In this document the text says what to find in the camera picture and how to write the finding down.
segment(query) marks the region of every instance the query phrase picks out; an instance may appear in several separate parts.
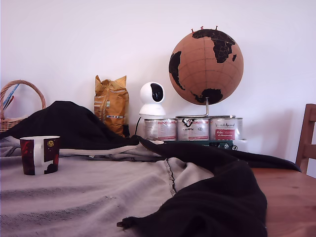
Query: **red label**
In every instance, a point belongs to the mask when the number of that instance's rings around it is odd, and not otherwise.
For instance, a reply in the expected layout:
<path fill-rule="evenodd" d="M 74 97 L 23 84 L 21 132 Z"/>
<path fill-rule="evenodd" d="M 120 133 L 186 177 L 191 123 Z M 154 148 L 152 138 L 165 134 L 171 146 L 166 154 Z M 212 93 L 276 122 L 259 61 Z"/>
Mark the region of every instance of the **red label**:
<path fill-rule="evenodd" d="M 208 136 L 189 137 L 189 140 L 205 140 L 205 139 L 208 139 Z"/>
<path fill-rule="evenodd" d="M 158 139 L 174 140 L 174 139 L 176 139 L 176 136 L 164 136 L 164 137 L 158 137 Z"/>
<path fill-rule="evenodd" d="M 157 122 L 158 124 L 165 124 L 168 125 L 169 123 L 176 123 L 176 121 L 164 121 L 164 122 Z"/>
<path fill-rule="evenodd" d="M 235 140 L 235 130 L 216 129 L 215 140 Z"/>
<path fill-rule="evenodd" d="M 193 124 L 203 124 L 203 123 L 208 124 L 208 121 L 193 121 L 192 123 Z"/>

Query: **wicker basket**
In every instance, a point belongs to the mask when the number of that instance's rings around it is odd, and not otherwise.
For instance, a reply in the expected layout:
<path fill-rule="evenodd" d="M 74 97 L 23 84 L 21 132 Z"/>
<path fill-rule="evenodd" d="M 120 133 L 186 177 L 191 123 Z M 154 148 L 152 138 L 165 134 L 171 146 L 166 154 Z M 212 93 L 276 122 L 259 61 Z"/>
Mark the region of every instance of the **wicker basket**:
<path fill-rule="evenodd" d="M 7 85 L 5 85 L 2 90 L 1 90 L 1 99 L 0 99 L 0 132 L 5 132 L 8 129 L 12 128 L 13 126 L 17 125 L 20 121 L 22 121 L 25 118 L 5 118 L 4 117 L 4 113 L 3 113 L 3 100 L 4 100 L 4 96 L 6 91 L 13 85 L 16 84 L 24 84 L 24 85 L 28 85 L 31 88 L 34 89 L 34 91 L 36 91 L 36 93 L 39 95 L 40 99 L 41 99 L 41 107 L 42 109 L 46 108 L 46 102 L 45 102 L 45 98 L 43 96 L 43 94 L 40 92 L 40 90 L 33 85 L 32 83 L 25 81 L 25 80 L 13 80 L 11 82 L 9 82 Z"/>

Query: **coffee mug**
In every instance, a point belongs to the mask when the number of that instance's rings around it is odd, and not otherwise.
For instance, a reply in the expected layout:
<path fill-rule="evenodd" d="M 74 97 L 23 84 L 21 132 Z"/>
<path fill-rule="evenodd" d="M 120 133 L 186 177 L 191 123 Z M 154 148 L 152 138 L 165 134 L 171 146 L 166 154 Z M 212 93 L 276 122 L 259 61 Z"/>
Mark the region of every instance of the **coffee mug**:
<path fill-rule="evenodd" d="M 24 174 L 50 174 L 58 170 L 59 136 L 22 137 L 20 145 Z"/>

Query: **basket handle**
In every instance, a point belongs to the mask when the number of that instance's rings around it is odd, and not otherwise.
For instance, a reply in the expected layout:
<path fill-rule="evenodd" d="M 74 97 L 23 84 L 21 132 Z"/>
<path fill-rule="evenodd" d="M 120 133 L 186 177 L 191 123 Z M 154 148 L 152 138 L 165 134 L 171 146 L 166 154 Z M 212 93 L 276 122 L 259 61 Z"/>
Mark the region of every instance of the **basket handle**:
<path fill-rule="evenodd" d="M 41 100 L 41 107 L 42 109 L 46 108 L 46 102 L 45 102 L 45 98 L 43 96 L 43 94 L 40 92 L 40 90 L 32 83 L 26 81 L 26 80 L 13 80 L 10 81 L 7 85 L 5 85 L 2 89 L 1 89 L 1 93 L 0 93 L 0 118 L 5 119 L 4 118 L 4 112 L 3 112 L 3 100 L 4 100 L 4 96 L 6 91 L 13 85 L 16 84 L 24 84 L 24 85 L 28 85 L 29 87 L 31 87 L 32 89 L 34 89 L 34 91 L 39 95 L 40 100 Z"/>

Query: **globe stand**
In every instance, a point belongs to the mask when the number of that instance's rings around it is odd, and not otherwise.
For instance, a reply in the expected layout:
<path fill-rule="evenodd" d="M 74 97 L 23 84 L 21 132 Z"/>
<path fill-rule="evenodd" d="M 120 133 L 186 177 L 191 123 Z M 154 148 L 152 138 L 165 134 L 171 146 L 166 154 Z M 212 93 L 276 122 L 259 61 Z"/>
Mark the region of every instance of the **globe stand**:
<path fill-rule="evenodd" d="M 206 113 L 205 115 L 179 115 L 176 116 L 177 119 L 186 119 L 186 118 L 192 118 L 192 119 L 198 119 L 198 118 L 235 118 L 235 115 L 226 115 L 226 116 L 209 116 L 209 107 L 208 107 L 208 97 L 206 97 Z"/>

